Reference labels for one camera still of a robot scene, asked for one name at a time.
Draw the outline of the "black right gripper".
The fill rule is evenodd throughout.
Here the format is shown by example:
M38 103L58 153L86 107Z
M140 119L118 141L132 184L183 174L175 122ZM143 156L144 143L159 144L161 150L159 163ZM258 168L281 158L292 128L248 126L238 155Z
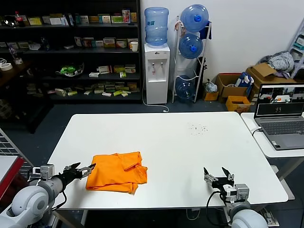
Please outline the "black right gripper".
M204 167L204 181L214 189L224 190L224 185L234 186L234 174L231 174L227 169L222 167L222 170L226 177L214 177L209 174L207 169Z

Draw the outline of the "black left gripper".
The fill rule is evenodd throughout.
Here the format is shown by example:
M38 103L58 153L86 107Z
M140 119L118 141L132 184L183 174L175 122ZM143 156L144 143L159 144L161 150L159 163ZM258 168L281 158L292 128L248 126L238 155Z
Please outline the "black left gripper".
M63 173L58 174L58 177L63 184L69 184L75 179L81 179L89 176L95 168L96 163L93 163L87 167L76 169L79 165L80 162L66 166Z

